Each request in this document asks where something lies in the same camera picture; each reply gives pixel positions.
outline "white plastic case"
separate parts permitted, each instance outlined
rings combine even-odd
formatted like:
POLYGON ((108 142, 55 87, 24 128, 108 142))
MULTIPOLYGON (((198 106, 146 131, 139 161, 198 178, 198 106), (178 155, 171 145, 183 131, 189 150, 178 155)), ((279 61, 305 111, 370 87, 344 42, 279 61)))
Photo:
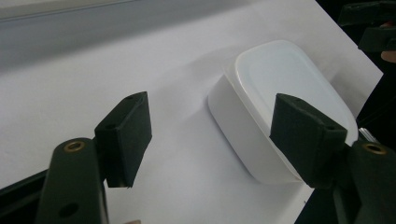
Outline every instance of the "white plastic case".
POLYGON ((285 40, 249 49, 209 93, 208 104, 236 154, 260 182, 301 181, 269 138, 277 93, 302 98, 341 124, 348 130, 347 144, 358 139, 350 110, 301 49, 285 40))

